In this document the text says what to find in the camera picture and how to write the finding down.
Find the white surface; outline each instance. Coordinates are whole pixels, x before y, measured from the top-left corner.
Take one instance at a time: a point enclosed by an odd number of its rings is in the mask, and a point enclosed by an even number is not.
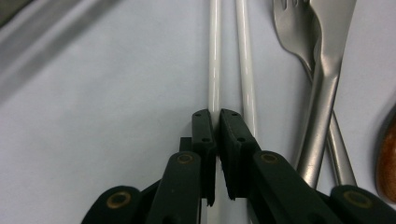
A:
[[[208,104],[209,7],[120,0],[78,29],[65,25],[72,35],[49,30],[62,34],[43,35],[64,44],[54,53],[35,43],[40,63],[0,83],[13,87],[0,97],[0,223],[79,223],[105,190],[161,178],[179,137],[191,136],[191,114]],[[248,2],[259,138],[294,162],[310,85],[278,44],[271,8]],[[375,141],[396,103],[395,10],[394,1],[358,1],[335,103],[358,184],[373,193]],[[221,106],[241,112],[234,1],[222,12]],[[326,194],[330,170],[326,157]],[[222,223],[246,222],[241,204],[227,203]]]

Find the brass screw insert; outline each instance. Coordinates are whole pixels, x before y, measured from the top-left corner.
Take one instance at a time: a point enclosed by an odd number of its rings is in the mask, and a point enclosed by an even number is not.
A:
[[[268,154],[268,153],[264,153],[262,154],[262,161],[265,161],[267,163],[278,163],[277,157],[272,155],[272,154]]]
[[[354,190],[346,191],[344,193],[344,198],[349,203],[352,203],[353,205],[360,208],[371,208],[373,206],[373,202],[371,201],[371,199]]]
[[[194,161],[194,157],[189,154],[183,154],[177,157],[178,163],[189,164]]]
[[[127,205],[131,201],[131,198],[131,194],[128,191],[123,190],[108,197],[106,204],[108,208],[118,209]]]

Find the fork handle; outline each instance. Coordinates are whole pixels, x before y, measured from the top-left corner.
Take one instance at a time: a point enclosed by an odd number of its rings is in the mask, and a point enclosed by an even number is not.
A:
[[[347,155],[347,148],[338,126],[337,117],[334,111],[330,120],[329,131],[327,133],[327,149],[332,157],[332,168],[335,173],[337,185],[357,186],[352,166]]]
[[[296,168],[297,173],[313,189],[318,184],[338,79],[339,71],[338,73],[324,71],[320,60],[318,60],[315,67],[308,120]]]

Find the white chopstick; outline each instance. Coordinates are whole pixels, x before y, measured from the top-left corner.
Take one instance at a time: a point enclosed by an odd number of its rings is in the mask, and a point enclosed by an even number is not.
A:
[[[219,129],[220,115],[220,72],[221,72],[221,0],[210,0],[210,43],[209,43],[209,112],[213,130]],[[222,171],[218,159],[216,165],[216,186],[221,183]],[[207,223],[221,223],[222,188],[215,188],[215,203],[207,209]]]
[[[250,132],[257,138],[256,95],[251,61],[250,32],[246,0],[235,0],[238,21],[239,61],[241,63],[242,96],[244,120]]]
[[[210,1],[209,111],[214,130],[219,125],[221,72],[221,0]]]

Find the cutlery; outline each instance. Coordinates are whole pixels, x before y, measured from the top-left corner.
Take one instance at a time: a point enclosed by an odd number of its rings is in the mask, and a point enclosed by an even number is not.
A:
[[[244,120],[254,137],[257,135],[256,96],[251,60],[247,0],[235,0],[238,23],[239,61],[241,64],[242,103]]]
[[[315,34],[315,15],[312,8],[303,0],[297,1],[296,4],[293,4],[292,0],[288,0],[286,8],[283,7],[281,0],[274,0],[274,21],[280,44],[285,50],[300,59],[309,80],[312,82],[315,67],[313,52],[318,42],[318,37]],[[337,184],[356,186],[347,149],[334,112],[332,112],[327,140]]]
[[[327,131],[341,64],[356,0],[310,0],[321,34],[316,58],[309,116],[297,164],[297,172],[309,186],[318,184]]]
[[[221,75],[221,0],[210,0],[210,35],[209,35],[209,93],[208,110],[215,133],[219,130],[220,116],[220,75]],[[221,167],[216,165],[216,185],[221,181]],[[221,209],[224,203],[219,200],[223,189],[215,188],[216,203],[207,209],[208,223],[221,222]]]

